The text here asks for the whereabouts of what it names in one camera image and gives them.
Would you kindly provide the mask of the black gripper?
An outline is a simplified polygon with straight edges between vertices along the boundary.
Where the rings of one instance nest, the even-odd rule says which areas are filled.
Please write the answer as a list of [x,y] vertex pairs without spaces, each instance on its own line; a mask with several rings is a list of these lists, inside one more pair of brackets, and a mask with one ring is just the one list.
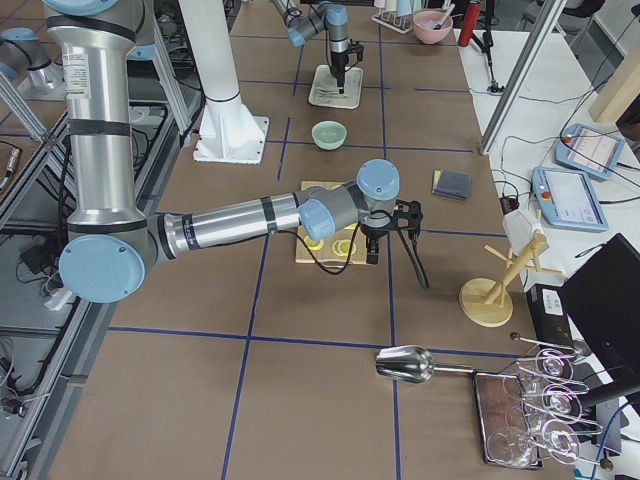
[[349,54],[346,51],[330,51],[330,72],[336,78],[339,94],[344,94],[344,75],[349,61]]
[[389,220],[382,226],[371,226],[366,223],[361,224],[360,230],[366,237],[367,248],[367,260],[368,264],[376,263],[376,250],[379,249],[379,239],[385,236],[388,232],[395,231],[397,222]]

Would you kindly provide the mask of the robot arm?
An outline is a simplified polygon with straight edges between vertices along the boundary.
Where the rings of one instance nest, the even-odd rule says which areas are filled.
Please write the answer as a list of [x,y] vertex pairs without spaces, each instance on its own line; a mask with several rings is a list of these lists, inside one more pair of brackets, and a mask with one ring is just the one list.
[[[144,36],[158,31],[151,2],[42,3],[48,34],[62,53],[75,185],[58,272],[76,296],[117,303],[138,290],[152,268],[184,253],[295,234],[299,225],[312,240],[323,240],[355,224],[372,242],[397,225],[399,172],[383,159],[364,163],[354,180],[330,189],[310,187],[200,214],[152,213],[158,201],[142,200],[142,192],[165,186],[177,153],[161,160],[161,140],[151,160],[134,166],[127,63]],[[196,160],[260,163],[269,119],[253,116],[241,98],[223,1],[178,3],[202,88]],[[312,29],[328,33],[330,69],[342,87],[343,58],[360,50],[347,33],[345,6],[321,2],[317,14],[305,17],[293,13],[294,1],[273,3],[294,42],[313,38]]]
[[328,66],[335,78],[338,92],[344,93],[346,67],[351,47],[348,36],[348,13],[346,7],[330,1],[310,6],[307,16],[302,14],[294,1],[274,0],[275,6],[287,27],[287,36],[294,47],[303,46],[321,33],[326,33],[329,42]]

